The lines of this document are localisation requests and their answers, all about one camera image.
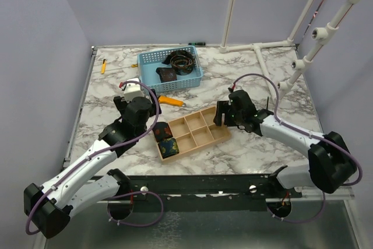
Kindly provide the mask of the wooden compartment tray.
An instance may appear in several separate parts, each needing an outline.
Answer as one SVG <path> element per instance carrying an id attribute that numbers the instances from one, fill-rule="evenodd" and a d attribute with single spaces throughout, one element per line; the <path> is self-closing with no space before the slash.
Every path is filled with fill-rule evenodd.
<path id="1" fill-rule="evenodd" d="M 163 156 L 161 148 L 156 145 L 161 161 L 167 163 L 178 160 L 228 141 L 231 138 L 230 130 L 224 125 L 215 125 L 215 114 L 216 107 L 213 106 L 169 121 L 168 126 L 173 143 L 178 146 L 178 153 Z"/>

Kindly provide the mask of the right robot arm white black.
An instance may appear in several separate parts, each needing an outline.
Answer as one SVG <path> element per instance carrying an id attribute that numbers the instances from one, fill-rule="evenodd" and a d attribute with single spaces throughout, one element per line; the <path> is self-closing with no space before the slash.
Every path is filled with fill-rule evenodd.
<path id="1" fill-rule="evenodd" d="M 358 170 L 340 134 L 305 131 L 286 124 L 266 108 L 257 110 L 244 90 L 232 92 L 228 100 L 217 102 L 213 122 L 218 127 L 237 127 L 274 139 L 308 159 L 306 165 L 281 167 L 270 175 L 268 191 L 274 197 L 281 197 L 295 187 L 317 187 L 332 194 Z"/>

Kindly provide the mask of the brown blue floral tie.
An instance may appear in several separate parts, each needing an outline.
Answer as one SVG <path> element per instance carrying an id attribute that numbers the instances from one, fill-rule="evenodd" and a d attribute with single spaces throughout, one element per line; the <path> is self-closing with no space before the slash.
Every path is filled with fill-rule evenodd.
<path id="1" fill-rule="evenodd" d="M 156 74 L 158 74 L 161 83 L 173 82 L 177 80 L 177 73 L 173 68 L 157 68 Z"/>

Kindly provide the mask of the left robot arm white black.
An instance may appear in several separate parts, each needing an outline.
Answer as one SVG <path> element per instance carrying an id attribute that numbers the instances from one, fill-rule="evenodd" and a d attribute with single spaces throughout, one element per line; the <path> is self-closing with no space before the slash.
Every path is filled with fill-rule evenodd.
<path id="1" fill-rule="evenodd" d="M 109 170 L 97 181 L 89 180 L 117 160 L 153 128 L 150 117 L 161 113 L 156 96 L 135 97 L 130 102 L 115 97 L 121 118 L 106 126 L 91 147 L 69 167 L 42 185 L 31 183 L 24 190 L 25 231 L 46 238 L 59 234 L 79 212 L 108 199 L 132 198 L 130 179 L 118 169 Z"/>

